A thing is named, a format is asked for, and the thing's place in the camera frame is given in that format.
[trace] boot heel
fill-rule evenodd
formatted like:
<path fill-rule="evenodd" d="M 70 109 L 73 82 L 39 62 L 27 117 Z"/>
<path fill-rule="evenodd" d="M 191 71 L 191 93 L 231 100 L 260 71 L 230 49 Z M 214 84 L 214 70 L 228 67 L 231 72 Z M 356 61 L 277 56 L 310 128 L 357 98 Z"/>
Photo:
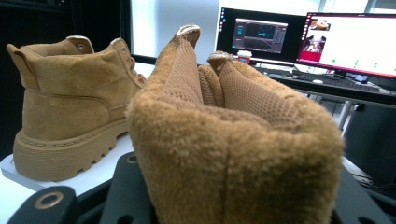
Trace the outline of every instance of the boot heel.
<path fill-rule="evenodd" d="M 14 162 L 17 171 L 36 180 L 65 180 L 99 162 L 126 132 L 125 119 L 82 136 L 62 141 L 42 141 L 16 135 Z"/>

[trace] shoe pair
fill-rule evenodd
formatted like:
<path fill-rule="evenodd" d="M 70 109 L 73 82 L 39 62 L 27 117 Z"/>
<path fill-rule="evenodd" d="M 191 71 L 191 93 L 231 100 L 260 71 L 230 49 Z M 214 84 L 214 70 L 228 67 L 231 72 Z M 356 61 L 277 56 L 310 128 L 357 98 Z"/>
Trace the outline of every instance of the shoe pair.
<path fill-rule="evenodd" d="M 126 56 L 129 52 L 123 54 L 126 46 L 122 44 L 112 45 L 92 61 L 83 61 L 88 56 L 70 56 L 70 63 L 31 49 L 34 60 L 48 56 L 54 62 L 43 60 L 34 65 L 26 62 L 27 53 L 22 49 L 9 47 L 28 100 L 24 103 L 23 129 L 15 144 L 17 156 L 26 163 L 20 166 L 48 166 L 50 170 L 61 159 L 56 157 L 59 151 L 64 152 L 62 158 L 69 158 L 64 165 L 91 153 L 100 158 L 103 152 L 93 150 L 81 156 L 89 147 L 80 136 L 91 136 L 92 132 L 96 136 L 97 131 L 92 130 L 112 130 L 118 121 L 123 125 L 123 116 L 114 114 L 119 115 L 131 99 L 127 127 L 122 130 L 131 135 L 161 223 L 329 223 L 344 142 L 328 112 L 227 53 L 215 52 L 208 58 L 210 65 L 197 66 L 194 47 L 200 33 L 196 25 L 181 27 L 159 55 L 144 86 L 134 69 L 126 66 L 128 60 L 130 65 L 134 62 Z M 79 64 L 90 71 L 88 78 L 76 72 Z M 60 74 L 64 68 L 70 77 Z M 39 69 L 48 74 L 40 74 Z M 97 75 L 104 71 L 113 74 L 112 69 L 127 75 Z M 122 97 L 123 85 L 132 90 L 143 88 L 125 92 Z M 118 97 L 122 99 L 119 104 L 109 101 Z M 119 110 L 112 114 L 111 109 Z M 51 122 L 41 124 L 46 117 Z M 78 122 L 60 127 L 71 123 L 60 121 L 63 117 L 78 118 Z M 57 127 L 62 132 L 76 132 L 79 124 L 84 131 L 72 138 L 81 139 L 81 147 L 52 147 L 52 142 L 69 137 L 56 132 Z M 92 142 L 107 139 L 107 133 L 115 136 L 121 130 L 104 132 Z M 41 139 L 45 142 L 47 138 L 51 144 L 42 147 Z M 39 153 L 47 153 L 53 163 L 41 159 L 32 164 Z"/>

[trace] monitor screen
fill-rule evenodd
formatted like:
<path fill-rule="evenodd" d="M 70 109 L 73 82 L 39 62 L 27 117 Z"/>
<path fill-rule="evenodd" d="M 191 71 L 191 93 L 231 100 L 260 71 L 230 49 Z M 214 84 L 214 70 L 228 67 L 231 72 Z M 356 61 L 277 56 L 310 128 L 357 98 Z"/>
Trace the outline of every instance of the monitor screen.
<path fill-rule="evenodd" d="M 396 77 L 396 15 L 307 13 L 297 63 Z"/>
<path fill-rule="evenodd" d="M 222 7 L 216 50 L 249 50 L 253 62 L 293 65 L 304 25 L 305 16 Z"/>

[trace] stitching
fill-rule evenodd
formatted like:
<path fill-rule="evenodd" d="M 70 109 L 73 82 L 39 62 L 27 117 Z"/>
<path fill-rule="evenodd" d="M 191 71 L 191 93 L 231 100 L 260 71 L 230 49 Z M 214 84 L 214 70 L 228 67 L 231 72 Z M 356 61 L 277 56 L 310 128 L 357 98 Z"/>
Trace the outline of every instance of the stitching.
<path fill-rule="evenodd" d="M 35 142 L 28 141 L 28 140 L 24 139 L 22 136 L 20 136 L 20 139 L 22 140 L 22 142 L 24 142 L 26 144 L 29 144 L 31 146 L 37 146 L 37 147 L 64 147 L 64 146 L 71 146 L 71 145 L 86 141 L 86 140 L 98 135 L 99 133 L 103 133 L 104 131 L 106 131 L 106 130 L 108 130 L 108 129 L 110 129 L 110 128 L 118 125 L 118 124 L 121 124 L 123 122 L 125 122 L 125 120 L 120 120 L 118 122 L 113 123 L 112 125 L 100 128 L 96 132 L 94 132 L 94 133 L 92 133 L 92 134 L 90 134 L 90 135 L 88 135 L 88 136 L 86 136 L 86 137 L 84 137 L 82 139 L 79 139 L 77 141 L 70 142 L 70 143 L 65 143 L 65 144 L 50 144 L 50 145 L 49 144 L 38 144 L 38 143 L 35 143 Z"/>

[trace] tan suede boot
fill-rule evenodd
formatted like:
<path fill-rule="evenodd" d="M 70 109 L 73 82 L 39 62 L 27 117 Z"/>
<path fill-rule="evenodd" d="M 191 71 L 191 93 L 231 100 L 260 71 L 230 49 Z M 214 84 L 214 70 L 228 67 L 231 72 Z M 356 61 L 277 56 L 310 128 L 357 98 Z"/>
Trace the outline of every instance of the tan suede boot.
<path fill-rule="evenodd" d="M 45 181 L 73 177 L 127 131 L 124 110 L 144 78 L 121 38 L 97 53 L 84 36 L 7 50 L 25 88 L 13 148 L 19 173 Z"/>
<path fill-rule="evenodd" d="M 181 27 L 128 107 L 162 224 L 329 223 L 344 142 L 320 105 Z"/>

